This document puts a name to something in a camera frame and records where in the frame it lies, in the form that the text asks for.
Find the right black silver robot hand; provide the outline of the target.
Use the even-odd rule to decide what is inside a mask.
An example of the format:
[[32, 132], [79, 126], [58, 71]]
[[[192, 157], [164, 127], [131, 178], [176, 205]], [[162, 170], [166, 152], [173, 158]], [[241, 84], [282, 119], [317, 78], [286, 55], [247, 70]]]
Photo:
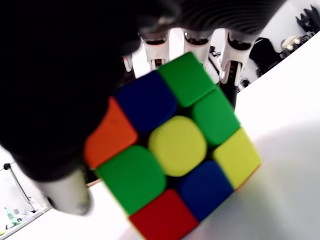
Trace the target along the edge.
[[53, 208], [91, 208], [83, 152], [141, 38], [172, 28], [194, 37], [258, 36], [281, 0], [3, 0], [0, 145]]

